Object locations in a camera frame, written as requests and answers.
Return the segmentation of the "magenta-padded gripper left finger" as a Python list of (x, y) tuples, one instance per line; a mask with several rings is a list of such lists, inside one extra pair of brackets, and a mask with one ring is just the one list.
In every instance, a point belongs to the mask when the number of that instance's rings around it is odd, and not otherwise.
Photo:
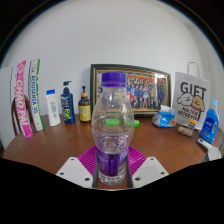
[(69, 157), (56, 175), (84, 188), (96, 188), (98, 183), (96, 147), (87, 149), (78, 157)]

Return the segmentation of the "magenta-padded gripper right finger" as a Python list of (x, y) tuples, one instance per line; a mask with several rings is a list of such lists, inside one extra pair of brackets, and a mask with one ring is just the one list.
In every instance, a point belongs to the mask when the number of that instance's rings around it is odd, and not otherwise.
[(155, 157), (146, 157), (134, 147), (129, 147), (127, 160), (127, 186), (129, 188), (140, 188), (168, 175), (169, 173)]

